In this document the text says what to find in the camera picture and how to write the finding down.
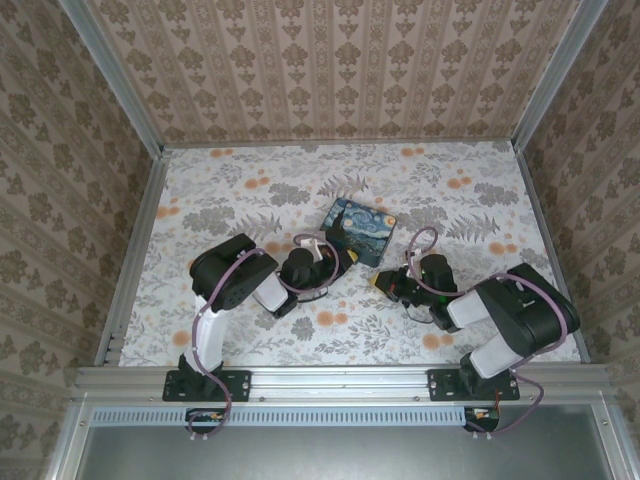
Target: damask wallpaper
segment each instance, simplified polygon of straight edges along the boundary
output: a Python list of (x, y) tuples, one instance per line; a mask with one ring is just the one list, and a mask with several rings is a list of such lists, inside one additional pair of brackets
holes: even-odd
[(509, 137), (579, 0), (89, 0), (166, 143)]
[(44, 471), (149, 168), (58, 3), (0, 2), (0, 478)]
[(640, 2), (608, 2), (525, 155), (590, 353), (640, 446)]

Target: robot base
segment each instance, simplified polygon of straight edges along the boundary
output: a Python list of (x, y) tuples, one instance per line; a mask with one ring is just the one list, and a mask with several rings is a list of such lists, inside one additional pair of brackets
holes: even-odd
[(493, 378), (484, 380), (473, 391), (464, 381), (464, 373), (460, 368), (434, 368), (427, 370), (429, 379), (429, 397), (432, 402), (459, 400), (500, 401), (519, 400), (518, 382), (511, 372), (505, 370)]
[[(224, 402), (224, 393), (210, 378), (194, 371), (180, 356), (178, 370), (167, 372), (162, 389), (165, 402)], [(234, 402), (248, 402), (251, 393), (250, 370), (222, 370), (222, 364), (211, 372), (226, 385)]]

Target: small box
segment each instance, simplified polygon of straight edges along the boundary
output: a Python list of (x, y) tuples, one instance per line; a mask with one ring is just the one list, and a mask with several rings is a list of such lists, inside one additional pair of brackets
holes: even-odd
[(358, 254), (358, 262), (377, 267), (382, 261), (396, 218), (353, 200), (338, 198), (320, 227), (327, 240)]

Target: floral patterned surface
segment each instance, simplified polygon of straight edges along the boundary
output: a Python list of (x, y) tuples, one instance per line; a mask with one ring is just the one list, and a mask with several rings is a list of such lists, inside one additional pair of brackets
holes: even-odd
[[(508, 142), (176, 150), (120, 364), (177, 363), (190, 340), (194, 299), (188, 267), (197, 255), (244, 232), (282, 262), (292, 236), (317, 230), (338, 196), (398, 219), (380, 270), (397, 268), (411, 235), (433, 225), (441, 233), (435, 250), (449, 259), (459, 287), (522, 261), (552, 280)], [(369, 286), (376, 271), (357, 265), (327, 297), (282, 319), (246, 300), (232, 311), (225, 361), (457, 362), (496, 333), (486, 323), (448, 335), (409, 320), (402, 306)], [(573, 338), (545, 360), (579, 360)]]

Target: wire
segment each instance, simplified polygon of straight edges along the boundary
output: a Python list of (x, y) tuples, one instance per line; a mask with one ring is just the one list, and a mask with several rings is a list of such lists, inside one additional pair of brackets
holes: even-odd
[(320, 242), (326, 242), (327, 246), (329, 247), (329, 250), (331, 250), (331, 253), (333, 253), (333, 258), (335, 259), (335, 263), (336, 264), (335, 264), (335, 266), (333, 268), (333, 273), (331, 274), (331, 276), (329, 277), (329, 279), (326, 282), (324, 282), (319, 287), (310, 288), (308, 290), (300, 290), (298, 288), (294, 288), (291, 285), (288, 285), (288, 284), (284, 283), (282, 281), (282, 279), (278, 276), (278, 280), (280, 280), (280, 283), (282, 284), (282, 286), (284, 288), (286, 288), (290, 292), (298, 293), (298, 294), (300, 294), (300, 293), (315, 293), (315, 292), (320, 292), (320, 291), (324, 290), (325, 288), (328, 288), (329, 286), (331, 286), (331, 284), (334, 282), (334, 280), (338, 276), (338, 268), (340, 267), (340, 260), (338, 259), (338, 251), (336, 250), (336, 248), (333, 245), (331, 245), (331, 242), (329, 242), (328, 240), (322, 238), (320, 235), (314, 235), (314, 234), (311, 234), (311, 233), (299, 233), (298, 235), (293, 237), (293, 243), (295, 243), (297, 246), (300, 246), (300, 240), (304, 240), (306, 238), (313, 238), (313, 239), (318, 240)]
[(193, 325), (191, 326), (191, 350), (193, 352), (193, 359), (196, 362), (196, 366), (198, 367), (200, 372), (205, 377), (208, 377), (211, 380), (213, 380), (216, 383), (216, 385), (220, 387), (220, 389), (222, 390), (222, 393), (224, 393), (226, 405), (224, 409), (224, 416), (222, 417), (222, 420), (220, 420), (220, 423), (213, 430), (211, 430), (211, 432), (205, 435), (200, 435), (193, 431), (193, 419), (195, 417), (200, 416), (200, 415), (193, 415), (189, 419), (189, 424), (187, 426), (187, 430), (191, 434), (191, 438), (196, 438), (197, 436), (201, 436), (206, 439), (208, 436), (215, 435), (220, 431), (222, 426), (227, 422), (227, 420), (229, 419), (229, 415), (231, 414), (231, 393), (229, 393), (229, 389), (218, 377), (213, 375), (211, 372), (209, 372), (205, 368), (205, 366), (202, 364), (202, 361), (200, 360), (200, 357), (198, 356), (197, 337), (198, 337), (198, 325), (200, 324), (200, 320), (202, 319), (202, 316), (207, 312), (207, 310), (211, 308), (211, 305), (213, 305), (213, 302), (215, 302), (216, 298), (220, 294), (220, 291), (222, 290), (222, 287), (224, 286), (226, 281), (229, 279), (231, 274), (234, 271), (236, 271), (236, 269), (242, 263), (247, 261), (249, 258), (253, 257), (254, 255), (262, 255), (266, 253), (267, 252), (265, 252), (262, 248), (254, 248), (252, 250), (249, 250), (240, 258), (238, 258), (235, 262), (233, 262), (233, 264), (229, 267), (229, 269), (226, 272), (224, 272), (222, 277), (220, 277), (220, 280), (216, 284), (216, 288), (214, 288), (213, 292), (211, 292), (211, 296), (209, 297), (209, 300), (207, 301), (207, 303), (198, 311), (198, 313), (196, 313), (196, 316), (193, 319)]
[[(420, 230), (418, 230), (415, 235), (413, 236), (413, 238), (411, 239), (411, 241), (409, 242), (409, 247), (407, 248), (407, 258), (409, 259), (409, 270), (411, 271), (411, 274), (413, 275), (414, 279), (416, 280), (416, 282), (418, 283), (418, 285), (420, 285), (422, 288), (424, 288), (425, 290), (430, 291), (431, 293), (435, 293), (436, 295), (442, 295), (445, 297), (460, 297), (462, 295), (465, 295), (467, 293), (469, 293), (471, 290), (473, 290), (476, 285), (474, 285), (473, 287), (465, 290), (464, 292), (442, 292), (440, 290), (436, 290), (432, 287), (429, 287), (427, 284), (425, 284), (422, 281), (422, 276), (419, 276), (417, 274), (417, 272), (415, 271), (414, 267), (413, 267), (413, 262), (411, 261), (411, 253), (413, 252), (413, 245), (416, 241), (416, 239), (418, 238), (418, 236), (420, 236), (422, 233), (426, 232), (426, 231), (430, 231), (431, 233), (433, 233), (433, 240), (431, 241), (431, 245), (429, 245), (428, 248), (422, 249), (424, 251), (429, 251), (431, 250), (437, 243), (438, 241), (438, 230), (436, 230), (435, 227), (432, 226), (426, 226), (421, 228)], [(491, 433), (491, 435), (499, 435), (502, 433), (506, 433), (510, 430), (512, 430), (513, 428), (517, 427), (518, 425), (520, 425), (527, 417), (529, 417), (529, 415), (531, 415), (540, 405), (540, 402), (542, 402), (542, 399), (544, 398), (544, 387), (539, 384), (538, 382), (536, 382), (535, 380), (531, 380), (530, 378), (526, 378), (523, 377), (522, 375), (520, 375), (519, 373), (516, 372), (516, 368), (521, 367), (522, 365), (524, 365), (525, 363), (531, 361), (531, 359), (535, 356), (538, 355), (542, 355), (543, 353), (548, 353), (551, 352), (553, 350), (555, 350), (556, 348), (558, 348), (560, 345), (562, 345), (564, 343), (564, 341), (567, 338), (567, 334), (569, 332), (569, 328), (567, 326), (567, 319), (564, 317), (564, 314), (562, 313), (562, 310), (560, 310), (560, 307), (558, 306), (558, 304), (556, 302), (553, 301), (553, 299), (544, 291), (542, 290), (540, 287), (538, 287), (536, 284), (525, 280), (524, 278), (518, 277), (517, 275), (513, 275), (511, 273), (496, 273), (494, 275), (492, 275), (491, 278), (504, 278), (507, 280), (511, 280), (513, 282), (518, 282), (520, 283), (522, 286), (527, 287), (531, 290), (533, 290), (538, 296), (540, 296), (540, 298), (542, 298), (548, 305), (549, 307), (551, 307), (551, 309), (553, 310), (553, 313), (556, 314), (556, 317), (558, 318), (558, 322), (560, 323), (560, 338), (558, 338), (558, 340), (553, 344), (550, 345), (548, 347), (543, 348), (542, 350), (540, 350), (539, 352), (535, 353), (534, 355), (531, 355), (530, 357), (527, 358), (523, 358), (521, 361), (519, 361), (518, 363), (516, 363), (515, 365), (513, 365), (510, 370), (511, 373), (513, 374), (513, 376), (518, 379), (521, 382), (524, 383), (528, 383), (530, 385), (533, 385), (534, 387), (536, 387), (539, 391), (538, 394), (538, 398), (536, 398), (536, 400), (531, 404), (531, 406), (517, 419), (515, 420), (513, 423), (507, 425), (506, 427), (500, 428), (498, 430), (495, 430), (493, 432), (487, 432), (486, 430), (484, 430), (482, 427), (476, 425), (473, 422), (469, 422), (467, 421), (467, 424), (470, 425), (471, 427), (475, 428), (476, 430), (478, 430), (479, 432), (483, 432), (483, 433)]]
[(311, 297), (311, 298), (307, 298), (305, 300), (298, 300), (298, 305), (301, 303), (311, 303), (311, 302), (315, 302), (316, 300), (320, 300), (321, 298), (324, 298), (327, 296), (327, 294), (329, 293), (329, 289), (327, 289), (326, 292), (321, 293), (320, 295), (318, 295), (317, 297)]
[(407, 262), (409, 263), (409, 271), (411, 272), (411, 275), (413, 275), (413, 278), (416, 281), (416, 283), (420, 285), (422, 288), (424, 288), (425, 290), (427, 290), (428, 292), (435, 293), (436, 295), (442, 295), (443, 297), (461, 297), (466, 293), (470, 292), (473, 289), (473, 287), (471, 287), (469, 290), (465, 290), (464, 292), (443, 292), (441, 290), (436, 290), (435, 288), (430, 287), (429, 285), (427, 285), (422, 281), (422, 275), (418, 275), (418, 272), (413, 266), (411, 254), (413, 253), (413, 244), (416, 243), (416, 240), (418, 239), (418, 237), (426, 231), (430, 231), (431, 233), (433, 233), (433, 240), (431, 241), (431, 245), (429, 245), (427, 248), (423, 248), (422, 250), (428, 252), (433, 247), (435, 247), (436, 243), (438, 242), (438, 230), (436, 230), (435, 227), (431, 227), (431, 226), (423, 227), (420, 230), (418, 230), (413, 236), (413, 238), (411, 239), (411, 241), (409, 242), (409, 246), (407, 247), (407, 258), (408, 258)]
[(413, 318), (411, 316), (411, 314), (409, 313), (409, 309), (406, 307), (406, 305), (403, 305), (404, 307), (404, 311), (406, 312), (407, 316), (409, 317), (409, 320), (416, 322), (416, 323), (421, 323), (423, 325), (430, 325), (433, 323), (433, 319), (431, 319), (431, 321), (423, 321), (423, 320), (418, 320), (417, 318)]

